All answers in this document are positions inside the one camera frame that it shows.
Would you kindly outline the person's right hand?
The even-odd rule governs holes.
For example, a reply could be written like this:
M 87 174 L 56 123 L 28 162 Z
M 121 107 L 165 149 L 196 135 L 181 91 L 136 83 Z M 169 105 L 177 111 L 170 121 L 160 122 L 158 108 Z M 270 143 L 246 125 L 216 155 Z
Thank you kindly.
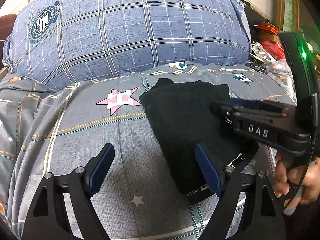
M 276 197 L 279 198 L 282 195 L 287 195 L 289 193 L 289 181 L 298 185 L 306 166 L 299 166 L 288 170 L 284 166 L 281 154 L 278 152 L 276 153 L 276 160 L 276 178 L 273 189 Z M 319 157 L 316 157 L 315 162 L 308 166 L 302 186 L 304 187 L 302 195 L 300 197 L 295 197 L 287 207 L 288 209 L 292 209 L 298 204 L 313 203 L 319 197 Z

